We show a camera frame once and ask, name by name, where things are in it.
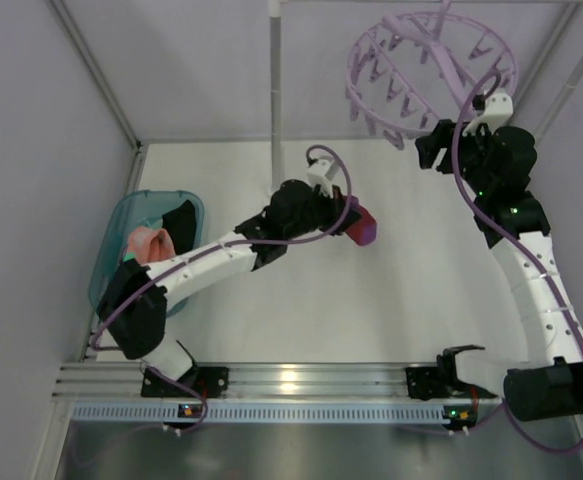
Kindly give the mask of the maroon purple sock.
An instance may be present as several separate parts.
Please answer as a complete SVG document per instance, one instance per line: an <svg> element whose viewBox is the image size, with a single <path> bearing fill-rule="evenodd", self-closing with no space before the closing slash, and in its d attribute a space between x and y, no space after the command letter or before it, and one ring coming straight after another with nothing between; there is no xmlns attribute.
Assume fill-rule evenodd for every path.
<svg viewBox="0 0 583 480"><path fill-rule="evenodd" d="M355 196L352 196L350 211L359 218L345 230L346 235L360 247L372 244L377 236L377 221Z"/></svg>

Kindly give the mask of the lilac round clip hanger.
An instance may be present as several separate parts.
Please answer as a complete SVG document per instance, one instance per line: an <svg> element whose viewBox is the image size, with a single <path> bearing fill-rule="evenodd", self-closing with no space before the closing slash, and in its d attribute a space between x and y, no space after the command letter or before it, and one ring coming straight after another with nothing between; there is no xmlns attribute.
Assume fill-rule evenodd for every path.
<svg viewBox="0 0 583 480"><path fill-rule="evenodd" d="M351 121L397 149L456 119L475 83L500 75L498 89L514 94L518 62L487 24L451 10L387 14L364 31L347 58L345 98Z"/></svg>

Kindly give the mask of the pink patterned sock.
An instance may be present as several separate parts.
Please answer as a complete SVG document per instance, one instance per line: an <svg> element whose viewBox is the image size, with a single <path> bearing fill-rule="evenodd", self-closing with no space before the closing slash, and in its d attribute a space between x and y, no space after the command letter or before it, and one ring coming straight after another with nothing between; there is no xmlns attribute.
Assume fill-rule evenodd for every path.
<svg viewBox="0 0 583 480"><path fill-rule="evenodd" d="M175 255L172 239L166 229L140 226L128 236L123 260L135 259L144 265L168 260Z"/></svg>

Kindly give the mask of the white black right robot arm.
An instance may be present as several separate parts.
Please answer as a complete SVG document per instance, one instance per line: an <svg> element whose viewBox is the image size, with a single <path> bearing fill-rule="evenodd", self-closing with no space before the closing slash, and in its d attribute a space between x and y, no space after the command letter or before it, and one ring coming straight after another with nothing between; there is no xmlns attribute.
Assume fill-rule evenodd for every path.
<svg viewBox="0 0 583 480"><path fill-rule="evenodd" d="M583 414L583 332L553 255L550 224L528 188L537 160L528 131L487 125L459 138L451 154L455 124L441 120L416 140L421 168L459 173L490 219L475 220L511 289L525 333L524 361L483 346L450 347L437 358L444 382L480 387L502 397L519 421Z"/></svg>

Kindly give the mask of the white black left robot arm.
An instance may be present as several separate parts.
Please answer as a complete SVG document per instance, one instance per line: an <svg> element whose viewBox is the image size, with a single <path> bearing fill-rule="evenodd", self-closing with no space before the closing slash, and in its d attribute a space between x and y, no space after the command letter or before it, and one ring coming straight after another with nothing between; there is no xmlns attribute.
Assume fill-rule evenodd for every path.
<svg viewBox="0 0 583 480"><path fill-rule="evenodd" d="M218 241L167 260L117 268L96 312L128 360L145 365L151 387L169 395L190 395L199 366L181 341L166 331L168 311L191 295L229 277L278 260L308 234L345 234L355 241L369 218L356 197L338 187L289 180L269 204Z"/></svg>

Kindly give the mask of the teal transparent plastic bin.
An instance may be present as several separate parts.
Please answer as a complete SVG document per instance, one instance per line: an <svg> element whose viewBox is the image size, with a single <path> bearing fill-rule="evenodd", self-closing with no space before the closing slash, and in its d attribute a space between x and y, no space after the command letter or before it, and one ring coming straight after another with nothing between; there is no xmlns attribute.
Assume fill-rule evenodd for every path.
<svg viewBox="0 0 583 480"><path fill-rule="evenodd" d="M137 227L162 227L162 216L191 200L197 211L194 248L201 245L205 209L200 198L188 191L142 190L123 198L114 208L92 273L88 298L97 307L118 265L123 261L127 239Z"/></svg>

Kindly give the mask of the white grey rack pole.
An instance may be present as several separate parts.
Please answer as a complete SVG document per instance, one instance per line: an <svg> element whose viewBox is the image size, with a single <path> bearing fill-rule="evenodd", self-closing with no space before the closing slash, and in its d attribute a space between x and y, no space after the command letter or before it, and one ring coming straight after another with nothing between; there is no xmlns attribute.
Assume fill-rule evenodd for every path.
<svg viewBox="0 0 583 480"><path fill-rule="evenodd" d="M270 74L270 162L271 192L277 190L284 176L282 151L282 5L271 0L268 6Z"/></svg>

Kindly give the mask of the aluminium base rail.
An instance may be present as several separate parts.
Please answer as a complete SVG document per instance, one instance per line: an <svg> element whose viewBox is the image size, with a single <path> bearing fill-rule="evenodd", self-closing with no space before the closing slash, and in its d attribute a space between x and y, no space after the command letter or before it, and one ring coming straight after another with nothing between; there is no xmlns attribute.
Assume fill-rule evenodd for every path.
<svg viewBox="0 0 583 480"><path fill-rule="evenodd" d="M433 364L203 363L191 388L206 399L494 400L479 387L445 387ZM67 363L52 390L54 400L190 398L138 363Z"/></svg>

